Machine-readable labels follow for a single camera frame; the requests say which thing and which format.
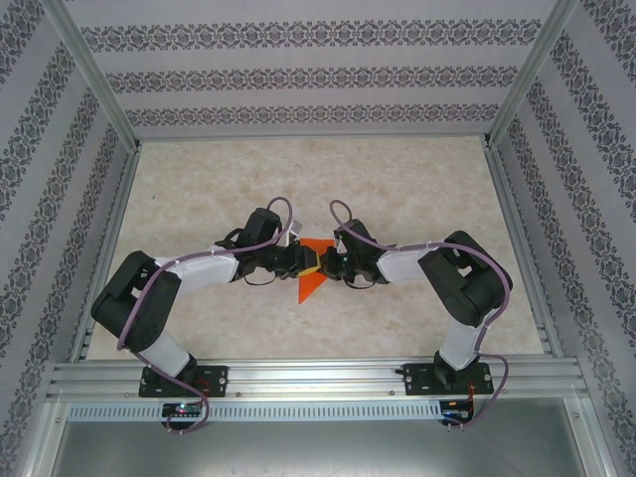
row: beige floor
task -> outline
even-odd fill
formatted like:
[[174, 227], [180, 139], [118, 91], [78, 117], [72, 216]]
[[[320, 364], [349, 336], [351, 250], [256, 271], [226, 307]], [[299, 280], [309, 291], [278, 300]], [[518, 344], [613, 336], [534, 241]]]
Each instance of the beige floor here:
[[[334, 198], [383, 243], [465, 230], [515, 283], [483, 350], [542, 351], [477, 137], [145, 145], [113, 265], [136, 249], [172, 256], [206, 248], [276, 195], [292, 201], [303, 237], [332, 236]], [[284, 206], [277, 211], [284, 217]], [[202, 289], [175, 304], [167, 329], [198, 358], [426, 356], [443, 341], [449, 317], [425, 282], [354, 291], [328, 281], [300, 306], [297, 286]], [[129, 358], [99, 325], [88, 357]]]

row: black mounting bracket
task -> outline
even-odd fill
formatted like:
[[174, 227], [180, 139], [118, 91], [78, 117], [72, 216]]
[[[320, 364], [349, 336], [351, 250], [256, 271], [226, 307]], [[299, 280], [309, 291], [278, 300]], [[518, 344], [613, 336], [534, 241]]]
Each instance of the black mounting bracket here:
[[[201, 391], [207, 398], [224, 398], [228, 388], [227, 366], [197, 366], [190, 386]], [[150, 368], [143, 369], [139, 384], [141, 398], [196, 398], [188, 390], [184, 390], [161, 378]]]
[[491, 395], [493, 386], [490, 367], [486, 363], [475, 363], [470, 373], [461, 380], [446, 385], [436, 375], [433, 363], [409, 363], [396, 373], [403, 376], [404, 390], [407, 396], [455, 396], [468, 395], [473, 387], [474, 395]]

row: purple cable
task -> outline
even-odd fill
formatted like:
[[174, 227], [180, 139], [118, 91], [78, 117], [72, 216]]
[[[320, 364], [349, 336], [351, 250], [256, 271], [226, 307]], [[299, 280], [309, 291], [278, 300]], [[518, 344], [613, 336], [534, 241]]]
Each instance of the purple cable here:
[[[285, 205], [287, 206], [287, 210], [289, 211], [289, 217], [287, 218], [287, 223], [285, 224], [285, 227], [283, 227], [282, 230], [278, 234], [276, 234], [274, 237], [270, 238], [269, 240], [266, 240], [263, 243], [258, 243], [256, 245], [245, 246], [243, 248], [230, 248], [230, 249], [222, 249], [222, 250], [214, 250], [214, 251], [212, 251], [212, 250], [197, 251], [195, 253], [189, 253], [187, 255], [180, 256], [179, 258], [175, 258], [174, 260], [170, 260], [167, 263], [165, 263], [162, 266], [160, 266], [159, 268], [157, 268], [157, 270], [155, 270], [155, 272], [150, 276], [150, 278], [148, 279], [148, 281], [144, 285], [143, 289], [139, 293], [139, 296], [137, 297], [137, 301], [135, 302], [134, 306], [132, 307], [132, 310], [130, 310], [130, 314], [128, 315], [128, 319], [126, 320], [126, 323], [123, 325], [123, 329], [121, 330], [121, 333], [119, 334], [119, 339], [117, 340], [117, 350], [122, 350], [124, 348], [125, 342], [126, 342], [126, 338], [128, 337], [128, 334], [130, 333], [130, 329], [132, 328], [132, 325], [134, 324], [135, 320], [137, 319], [137, 313], [139, 311], [139, 308], [141, 308], [141, 305], [143, 304], [144, 300], [146, 299], [146, 296], [148, 295], [150, 289], [152, 288], [152, 285], [154, 284], [155, 281], [157, 281], [157, 278], [159, 278], [159, 275], [161, 275], [161, 273], [166, 271], [168, 268], [170, 268], [170, 267], [172, 267], [172, 266], [174, 266], [177, 263], [180, 263], [182, 261], [188, 261], [188, 260], [192, 260], [194, 258], [200, 258], [202, 256], [234, 255], [235, 253], [244, 253], [244, 252], [247, 252], [247, 251], [258, 250], [260, 248], [264, 248], [264, 247], [266, 247], [268, 245], [271, 245], [273, 243], [277, 243], [280, 239], [282, 239], [285, 236], [285, 234], [287, 234], [289, 229], [291, 228], [291, 224], [293, 222], [293, 212], [294, 211], [293, 211], [293, 207], [291, 206], [291, 202], [289, 202], [288, 199], [286, 199], [284, 197], [281, 197], [281, 196], [274, 197], [271, 201], [269, 201], [269, 204], [267, 204], [267, 208], [270, 209], [271, 206], [273, 206], [276, 202], [284, 202], [285, 203]], [[172, 418], [172, 416], [170, 416], [168, 418], [168, 420], [166, 421], [166, 427], [168, 428], [168, 432], [170, 432], [170, 433], [178, 432], [180, 434], [185, 434], [187, 432], [192, 432], [193, 430], [196, 430], [199, 427], [201, 427], [208, 420], [208, 417], [210, 415], [210, 403], [208, 402], [208, 398], [203, 393], [197, 391], [195, 388], [183, 383], [182, 381], [179, 381], [176, 378], [171, 377], [170, 375], [168, 375], [163, 370], [151, 365], [141, 355], [135, 354], [135, 356], [139, 360], [144, 362], [146, 365], [150, 366], [151, 369], [155, 373], [160, 375], [162, 378], [165, 378], [168, 381], [170, 381], [171, 383], [174, 383], [174, 384], [184, 388], [185, 390], [188, 390], [191, 393], [194, 393], [197, 396], [199, 396], [201, 398], [202, 404], [206, 408], [205, 417], [201, 421], [197, 422], [196, 424], [193, 424], [191, 427], [189, 427], [188, 429], [184, 429], [184, 430], [177, 431], [176, 429], [173, 429], [172, 427], [170, 427], [170, 419]]]
[[[340, 206], [343, 206], [347, 212], [349, 213], [349, 220], [352, 217], [352, 212], [351, 212], [351, 208], [345, 204], [343, 201], [340, 201], [338, 199], [335, 199], [333, 201], [331, 201], [329, 203], [329, 211], [331, 212], [331, 215], [333, 216], [333, 218], [336, 220], [336, 222], [338, 223], [338, 225], [345, 231], [347, 231], [347, 233], [353, 237], [355, 237], [358, 240], [363, 241], [364, 243], [367, 243], [371, 246], [374, 246], [375, 248], [379, 248], [380, 250], [385, 250], [385, 251], [407, 251], [407, 250], [421, 250], [421, 249], [427, 249], [427, 248], [452, 248], [455, 250], [461, 250], [461, 251], [465, 251], [467, 253], [470, 253], [473, 256], [476, 256], [477, 258], [485, 261], [486, 263], [488, 263], [488, 265], [490, 265], [493, 270], [495, 270], [495, 272], [497, 273], [497, 276], [499, 276], [499, 279], [501, 280], [502, 286], [504, 287], [504, 301], [502, 302], [501, 306], [499, 307], [499, 309], [497, 309], [497, 311], [493, 314], [493, 316], [491, 316], [490, 318], [488, 318], [485, 322], [484, 322], [484, 327], [482, 328], [479, 336], [477, 337], [477, 341], [475, 342], [475, 353], [477, 353], [480, 357], [483, 358], [496, 358], [498, 360], [501, 360], [504, 364], [504, 376], [501, 380], [501, 383], [499, 384], [499, 386], [497, 387], [497, 389], [495, 390], [495, 392], [493, 393], [493, 396], [490, 398], [490, 400], [482, 407], [481, 411], [479, 412], [479, 414], [477, 414], [475, 417], [473, 417], [469, 422], [465, 423], [463, 425], [463, 427], [470, 427], [472, 425], [473, 422], [477, 422], [479, 421], [484, 413], [486, 411], [488, 411], [488, 409], [490, 409], [493, 405], [493, 403], [495, 402], [495, 400], [497, 400], [497, 397], [499, 396], [499, 394], [501, 393], [501, 391], [504, 388], [504, 385], [506, 384], [506, 381], [508, 380], [508, 375], [510, 372], [510, 364], [508, 363], [508, 360], [506, 360], [506, 358], [504, 358], [501, 355], [488, 355], [485, 353], [481, 353], [479, 351], [479, 349], [481, 348], [481, 344], [484, 341], [484, 337], [486, 336], [486, 332], [488, 331], [488, 328], [490, 327], [490, 325], [501, 316], [501, 314], [506, 310], [506, 308], [508, 307], [508, 303], [510, 303], [510, 285], [508, 284], [508, 279], [506, 278], [506, 275], [504, 273], [504, 270], [502, 270], [501, 266], [499, 266], [499, 263], [497, 263], [495, 260], [493, 260], [490, 256], [485, 255], [484, 253], [482, 253], [479, 250], [476, 250], [474, 248], [471, 248], [469, 246], [466, 245], [461, 245], [459, 243], [447, 243], [445, 241], [434, 241], [434, 242], [429, 242], [429, 243], [418, 243], [416, 245], [406, 245], [406, 246], [390, 246], [390, 245], [382, 245], [381, 243], [377, 243], [376, 241], [370, 240], [366, 237], [361, 236], [360, 234], [357, 234], [356, 232], [352, 231], [349, 227], [347, 227], [342, 220], [338, 217], [338, 214], [336, 214], [336, 211], [334, 210], [334, 206], [338, 204]], [[460, 428], [462, 427], [461, 425], [454, 425], [453, 427], [455, 428]]]

